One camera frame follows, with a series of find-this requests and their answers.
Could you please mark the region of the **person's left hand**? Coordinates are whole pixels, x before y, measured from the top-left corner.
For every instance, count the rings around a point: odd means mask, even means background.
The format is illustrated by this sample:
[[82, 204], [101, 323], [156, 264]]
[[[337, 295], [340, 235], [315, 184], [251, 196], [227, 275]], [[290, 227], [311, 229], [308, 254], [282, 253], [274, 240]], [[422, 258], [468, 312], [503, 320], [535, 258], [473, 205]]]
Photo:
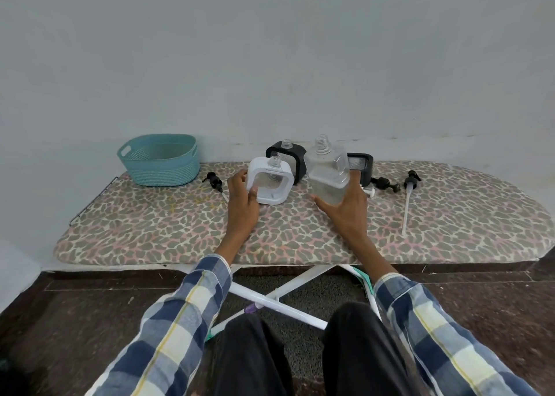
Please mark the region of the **person's left hand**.
[[243, 168], [227, 180], [229, 202], [227, 204], [226, 238], [241, 246], [254, 230], [259, 219], [259, 210], [248, 209], [246, 187], [247, 169]]

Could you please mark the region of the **black square bottle frame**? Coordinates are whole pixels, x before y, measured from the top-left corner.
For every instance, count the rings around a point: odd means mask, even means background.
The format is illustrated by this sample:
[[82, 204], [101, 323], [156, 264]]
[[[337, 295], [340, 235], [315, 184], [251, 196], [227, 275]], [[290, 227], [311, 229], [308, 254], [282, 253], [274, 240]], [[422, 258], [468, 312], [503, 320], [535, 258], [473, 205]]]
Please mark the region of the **black square bottle frame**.
[[370, 154], [347, 153], [350, 170], [360, 172], [360, 185], [367, 187], [372, 181], [373, 157]]

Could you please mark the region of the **clear plastic dispenser bottle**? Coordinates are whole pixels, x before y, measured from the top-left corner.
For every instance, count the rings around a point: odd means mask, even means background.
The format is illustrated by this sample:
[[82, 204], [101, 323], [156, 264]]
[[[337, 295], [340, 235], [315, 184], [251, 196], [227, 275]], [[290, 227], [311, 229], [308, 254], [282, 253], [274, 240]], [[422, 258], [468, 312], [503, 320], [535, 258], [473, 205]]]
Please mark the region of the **clear plastic dispenser bottle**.
[[311, 194], [328, 204], [341, 203], [350, 182], [346, 149], [321, 134], [305, 153], [304, 161]]

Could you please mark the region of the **white ironing board stand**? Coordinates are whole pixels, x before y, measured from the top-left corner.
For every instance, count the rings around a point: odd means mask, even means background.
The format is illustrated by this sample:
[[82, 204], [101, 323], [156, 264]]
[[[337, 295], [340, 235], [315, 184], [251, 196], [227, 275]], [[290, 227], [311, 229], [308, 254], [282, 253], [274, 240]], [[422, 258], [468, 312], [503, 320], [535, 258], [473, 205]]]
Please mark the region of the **white ironing board stand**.
[[309, 315], [308, 313], [303, 312], [299, 309], [288, 306], [287, 304], [282, 303], [280, 299], [281, 297], [288, 295], [294, 290], [297, 290], [298, 288], [308, 284], [312, 280], [319, 278], [334, 267], [339, 267], [343, 269], [344, 271], [356, 277], [361, 282], [372, 311], [375, 315], [377, 315], [378, 319], [381, 319], [380, 310], [375, 298], [373, 286], [371, 284], [370, 277], [366, 273], [352, 265], [315, 265], [310, 267], [307, 271], [294, 277], [292, 280], [289, 280], [284, 285], [275, 288], [267, 295], [260, 294], [259, 292], [255, 292], [250, 288], [240, 285], [239, 283], [233, 282], [229, 289], [229, 292], [235, 296], [249, 301], [250, 303], [241, 311], [212, 326], [208, 331], [205, 341], [210, 341], [220, 332], [225, 330], [226, 325], [231, 320], [244, 314], [256, 313], [262, 308], [271, 309], [277, 313], [286, 315], [287, 317], [298, 320], [318, 330], [324, 330], [328, 326], [328, 323], [326, 321], [314, 315]]

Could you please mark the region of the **person's left forearm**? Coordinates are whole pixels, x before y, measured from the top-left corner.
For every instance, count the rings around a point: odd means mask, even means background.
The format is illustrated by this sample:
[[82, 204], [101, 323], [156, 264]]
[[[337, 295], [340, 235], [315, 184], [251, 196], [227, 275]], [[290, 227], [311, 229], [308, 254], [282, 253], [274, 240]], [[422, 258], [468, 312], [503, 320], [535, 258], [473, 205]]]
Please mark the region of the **person's left forearm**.
[[223, 250], [204, 256], [176, 291], [144, 313], [138, 334], [85, 396], [184, 396], [206, 337], [232, 284], [231, 262], [246, 235], [226, 234]]

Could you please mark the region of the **black framed dispenser bottle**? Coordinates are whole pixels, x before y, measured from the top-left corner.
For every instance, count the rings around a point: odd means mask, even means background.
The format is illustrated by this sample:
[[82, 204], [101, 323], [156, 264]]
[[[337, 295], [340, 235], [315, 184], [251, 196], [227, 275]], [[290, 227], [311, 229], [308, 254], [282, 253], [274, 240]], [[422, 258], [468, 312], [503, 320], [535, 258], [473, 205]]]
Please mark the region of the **black framed dispenser bottle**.
[[306, 163], [304, 161], [305, 154], [306, 149], [303, 146], [294, 143], [290, 139], [285, 139], [268, 147], [265, 156], [267, 158], [276, 156], [279, 157], [281, 161], [286, 162], [294, 175], [293, 186], [296, 186], [307, 172]]

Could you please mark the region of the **black pump head short tube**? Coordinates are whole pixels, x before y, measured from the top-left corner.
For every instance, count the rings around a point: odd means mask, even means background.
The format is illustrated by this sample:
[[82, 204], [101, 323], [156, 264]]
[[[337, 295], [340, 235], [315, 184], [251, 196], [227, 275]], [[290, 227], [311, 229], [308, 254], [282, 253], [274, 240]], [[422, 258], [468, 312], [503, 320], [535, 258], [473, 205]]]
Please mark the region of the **black pump head short tube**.
[[208, 182], [211, 188], [217, 191], [226, 203], [229, 202], [229, 198], [226, 196], [223, 190], [223, 182], [215, 172], [209, 171], [201, 182]]

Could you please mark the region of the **person's left leg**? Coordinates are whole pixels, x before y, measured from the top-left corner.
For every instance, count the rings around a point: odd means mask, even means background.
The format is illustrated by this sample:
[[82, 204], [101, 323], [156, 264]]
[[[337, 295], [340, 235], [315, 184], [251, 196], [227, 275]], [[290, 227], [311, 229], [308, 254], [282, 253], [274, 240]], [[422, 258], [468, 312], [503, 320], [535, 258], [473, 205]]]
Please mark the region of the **person's left leg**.
[[284, 345], [256, 314], [227, 323], [213, 370], [212, 396], [295, 396]]

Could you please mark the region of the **person's right hand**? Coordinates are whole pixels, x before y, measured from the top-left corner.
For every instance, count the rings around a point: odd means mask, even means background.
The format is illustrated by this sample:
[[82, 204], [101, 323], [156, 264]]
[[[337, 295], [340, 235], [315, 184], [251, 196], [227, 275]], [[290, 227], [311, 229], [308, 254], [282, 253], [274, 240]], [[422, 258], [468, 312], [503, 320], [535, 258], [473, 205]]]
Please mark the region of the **person's right hand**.
[[355, 254], [376, 251], [367, 234], [367, 196], [360, 188], [359, 171], [350, 171], [342, 202], [335, 215], [328, 215], [338, 235]]

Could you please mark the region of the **person's right forearm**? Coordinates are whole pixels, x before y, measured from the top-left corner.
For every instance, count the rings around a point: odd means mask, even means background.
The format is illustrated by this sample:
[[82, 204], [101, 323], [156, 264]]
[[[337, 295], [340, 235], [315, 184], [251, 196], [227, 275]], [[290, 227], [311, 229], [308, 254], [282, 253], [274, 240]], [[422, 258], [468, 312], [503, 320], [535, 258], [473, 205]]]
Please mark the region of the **person's right forearm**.
[[419, 282], [399, 274], [370, 238], [347, 240], [375, 282], [378, 306], [434, 396], [540, 396], [459, 325]]

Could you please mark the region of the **person's right leg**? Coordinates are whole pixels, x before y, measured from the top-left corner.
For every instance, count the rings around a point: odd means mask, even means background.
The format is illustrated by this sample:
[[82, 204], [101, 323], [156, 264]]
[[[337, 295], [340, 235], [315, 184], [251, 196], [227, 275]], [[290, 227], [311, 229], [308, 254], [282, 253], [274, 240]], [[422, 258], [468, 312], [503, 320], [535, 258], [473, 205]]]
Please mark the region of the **person's right leg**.
[[347, 302], [323, 333], [326, 396], [420, 396], [405, 359], [368, 304]]

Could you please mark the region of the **person's leg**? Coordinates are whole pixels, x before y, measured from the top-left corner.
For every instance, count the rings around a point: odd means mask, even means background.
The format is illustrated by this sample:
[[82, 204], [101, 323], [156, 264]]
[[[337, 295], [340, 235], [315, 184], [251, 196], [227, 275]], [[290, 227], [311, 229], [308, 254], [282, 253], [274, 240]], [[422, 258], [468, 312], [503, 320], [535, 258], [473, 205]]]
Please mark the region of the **person's leg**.
[[347, 302], [323, 333], [326, 396], [420, 396], [405, 359], [368, 304]]
[[212, 396], [295, 396], [284, 345], [256, 314], [227, 323], [213, 370]]

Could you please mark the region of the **white framed dispenser bottle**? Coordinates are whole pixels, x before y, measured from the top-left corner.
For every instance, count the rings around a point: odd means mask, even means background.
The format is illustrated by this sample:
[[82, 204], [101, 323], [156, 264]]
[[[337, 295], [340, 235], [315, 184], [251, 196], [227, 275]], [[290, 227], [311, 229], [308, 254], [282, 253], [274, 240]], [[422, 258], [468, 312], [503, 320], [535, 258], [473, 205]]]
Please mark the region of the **white framed dispenser bottle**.
[[245, 187], [247, 192], [256, 188], [258, 203], [276, 206], [286, 201], [294, 180], [290, 165], [280, 155], [259, 156], [249, 163]]

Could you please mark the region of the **black pump head long tube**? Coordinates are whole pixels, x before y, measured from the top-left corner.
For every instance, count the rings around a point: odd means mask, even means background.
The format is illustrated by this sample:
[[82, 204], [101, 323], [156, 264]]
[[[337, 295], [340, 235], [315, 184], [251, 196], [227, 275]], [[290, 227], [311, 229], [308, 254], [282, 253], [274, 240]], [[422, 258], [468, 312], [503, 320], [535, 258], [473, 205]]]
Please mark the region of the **black pump head long tube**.
[[404, 181], [404, 188], [406, 191], [406, 198], [405, 198], [405, 208], [404, 208], [404, 218], [401, 230], [401, 236], [406, 237], [407, 234], [407, 223], [408, 223], [408, 215], [409, 215], [409, 208], [410, 208], [410, 198], [413, 190], [417, 188], [419, 182], [421, 181], [420, 176], [417, 174], [416, 171], [410, 170], [408, 175]]

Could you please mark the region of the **teal woven plastic basket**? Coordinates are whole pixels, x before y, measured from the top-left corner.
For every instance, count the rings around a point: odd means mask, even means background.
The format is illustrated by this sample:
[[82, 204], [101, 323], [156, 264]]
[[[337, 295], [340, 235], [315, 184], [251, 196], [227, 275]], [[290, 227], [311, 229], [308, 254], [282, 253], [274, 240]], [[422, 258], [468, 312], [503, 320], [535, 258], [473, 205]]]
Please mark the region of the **teal woven plastic basket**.
[[139, 186], [182, 186], [192, 182], [200, 171], [197, 140], [187, 134], [138, 136], [128, 140], [116, 154]]

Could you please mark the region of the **leopard print ironing board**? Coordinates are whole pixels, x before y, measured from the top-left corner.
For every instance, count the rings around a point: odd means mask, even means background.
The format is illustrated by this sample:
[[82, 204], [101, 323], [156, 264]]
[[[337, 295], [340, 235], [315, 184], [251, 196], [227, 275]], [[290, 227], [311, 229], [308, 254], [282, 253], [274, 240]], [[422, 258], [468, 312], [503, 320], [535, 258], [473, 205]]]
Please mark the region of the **leopard print ironing board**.
[[[208, 172], [226, 180], [245, 162], [203, 163], [180, 187], [142, 187], [128, 174], [71, 221], [54, 247], [61, 262], [87, 266], [194, 265], [214, 250], [226, 228], [226, 203]], [[401, 182], [421, 177], [412, 192], [406, 235], [405, 193], [376, 191], [368, 200], [367, 233], [392, 264], [519, 263], [555, 246], [552, 216], [513, 184], [430, 161], [378, 161], [378, 175]], [[235, 262], [241, 265], [356, 263], [310, 197], [307, 178], [278, 206], [262, 206], [259, 222]]]

